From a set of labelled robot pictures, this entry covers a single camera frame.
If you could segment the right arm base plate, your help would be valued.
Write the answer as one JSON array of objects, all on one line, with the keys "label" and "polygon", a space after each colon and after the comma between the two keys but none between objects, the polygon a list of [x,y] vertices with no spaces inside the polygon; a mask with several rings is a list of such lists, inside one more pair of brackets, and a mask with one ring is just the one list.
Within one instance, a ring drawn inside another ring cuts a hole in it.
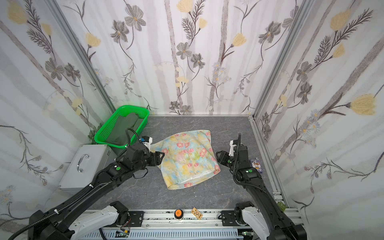
[{"label": "right arm base plate", "polygon": [[237,217],[234,210],[221,211],[221,213],[218,216],[218,219],[222,221],[223,227],[240,226],[237,222]]}]

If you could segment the pastel floral skirt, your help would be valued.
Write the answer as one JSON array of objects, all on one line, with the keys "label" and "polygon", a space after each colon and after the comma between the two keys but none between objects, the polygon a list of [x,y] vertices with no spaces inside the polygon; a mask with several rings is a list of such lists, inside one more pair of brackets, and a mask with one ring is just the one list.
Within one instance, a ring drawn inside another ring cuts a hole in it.
[{"label": "pastel floral skirt", "polygon": [[165,154],[159,165],[168,190],[200,184],[220,173],[209,130],[174,134],[151,145],[152,152]]}]

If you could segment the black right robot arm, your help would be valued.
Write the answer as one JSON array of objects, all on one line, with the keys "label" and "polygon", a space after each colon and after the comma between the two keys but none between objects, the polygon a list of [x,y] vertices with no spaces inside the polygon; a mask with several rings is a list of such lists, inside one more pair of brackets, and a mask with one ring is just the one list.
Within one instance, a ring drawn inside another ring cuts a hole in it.
[{"label": "black right robot arm", "polygon": [[237,185],[252,196],[256,206],[240,207],[239,224],[249,225],[261,240],[306,240],[307,232],[296,225],[278,206],[261,174],[249,160],[248,148],[236,141],[231,151],[216,153],[219,164],[228,167]]}]

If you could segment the orange emergency stop button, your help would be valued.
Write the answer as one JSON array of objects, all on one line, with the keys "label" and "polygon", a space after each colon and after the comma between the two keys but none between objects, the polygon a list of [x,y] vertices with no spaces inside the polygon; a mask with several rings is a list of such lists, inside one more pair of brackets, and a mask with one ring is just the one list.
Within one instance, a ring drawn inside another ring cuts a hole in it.
[{"label": "orange emergency stop button", "polygon": [[174,218],[178,221],[182,220],[184,217],[184,211],[181,209],[176,209],[174,212]]}]

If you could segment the green plastic basket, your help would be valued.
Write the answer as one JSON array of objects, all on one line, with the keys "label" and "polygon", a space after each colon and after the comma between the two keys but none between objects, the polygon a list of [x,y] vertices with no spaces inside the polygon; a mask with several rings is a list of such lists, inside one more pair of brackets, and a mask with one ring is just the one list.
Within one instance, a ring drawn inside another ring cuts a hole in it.
[{"label": "green plastic basket", "polygon": [[135,130],[132,130],[130,128],[128,128],[126,130],[126,134],[127,134],[128,141],[129,141],[128,143],[133,144],[134,142],[136,142],[136,140],[138,139],[138,135],[143,131],[144,127],[146,126],[146,124],[148,122],[148,117],[150,115],[150,111],[148,109],[142,108],[142,107],[125,105],[125,106],[121,106],[121,107],[117,108],[117,110],[110,116],[110,118],[106,121],[106,123],[104,123],[101,126],[101,128],[97,131],[97,133],[95,134],[95,137],[94,137],[94,140],[96,141],[96,143],[102,144],[102,145],[109,145],[110,147],[119,148],[119,149],[125,148],[128,143],[126,145],[123,145],[123,146],[117,146],[117,145],[106,143],[106,139],[110,135],[112,128],[114,127],[114,125],[117,121],[118,116],[125,117],[130,113],[135,113],[139,116],[139,118],[144,119],[138,128],[139,133],[136,133]]}]

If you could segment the small wooden tag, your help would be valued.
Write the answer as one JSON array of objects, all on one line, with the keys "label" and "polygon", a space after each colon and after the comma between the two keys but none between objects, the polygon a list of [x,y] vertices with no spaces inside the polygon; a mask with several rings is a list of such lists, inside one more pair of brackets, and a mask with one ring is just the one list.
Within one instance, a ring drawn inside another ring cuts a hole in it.
[{"label": "small wooden tag", "polygon": [[201,220],[203,218],[203,214],[196,208],[192,208],[191,213],[198,219]]}]

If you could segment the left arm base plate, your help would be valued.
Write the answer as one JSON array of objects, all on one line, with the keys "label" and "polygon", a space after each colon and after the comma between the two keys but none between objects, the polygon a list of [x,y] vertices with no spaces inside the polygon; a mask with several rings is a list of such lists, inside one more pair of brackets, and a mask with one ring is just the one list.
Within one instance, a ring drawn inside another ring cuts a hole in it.
[{"label": "left arm base plate", "polygon": [[121,214],[119,225],[122,228],[141,227],[144,220],[144,211],[129,211]]}]

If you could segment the dark green folded skirt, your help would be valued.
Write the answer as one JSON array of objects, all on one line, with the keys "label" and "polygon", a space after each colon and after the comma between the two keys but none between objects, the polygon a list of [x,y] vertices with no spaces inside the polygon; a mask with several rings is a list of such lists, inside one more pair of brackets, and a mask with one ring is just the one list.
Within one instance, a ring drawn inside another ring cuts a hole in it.
[{"label": "dark green folded skirt", "polygon": [[139,133],[138,128],[143,120],[144,119],[139,118],[139,116],[135,113],[130,113],[125,117],[118,116],[110,135],[106,139],[106,143],[117,146],[126,145],[129,142],[126,130],[130,128],[135,130],[136,133]]}]

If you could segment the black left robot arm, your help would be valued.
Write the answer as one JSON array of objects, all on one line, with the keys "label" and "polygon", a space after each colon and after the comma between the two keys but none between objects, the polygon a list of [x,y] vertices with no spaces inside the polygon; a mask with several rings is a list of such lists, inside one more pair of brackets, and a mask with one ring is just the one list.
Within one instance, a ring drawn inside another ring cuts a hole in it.
[{"label": "black left robot arm", "polygon": [[162,163],[165,153],[151,152],[143,143],[128,146],[104,169],[95,174],[89,184],[60,205],[43,213],[37,211],[29,224],[9,237],[16,239],[24,232],[29,240],[69,240],[76,233],[71,224],[101,197],[134,176],[134,173]]}]

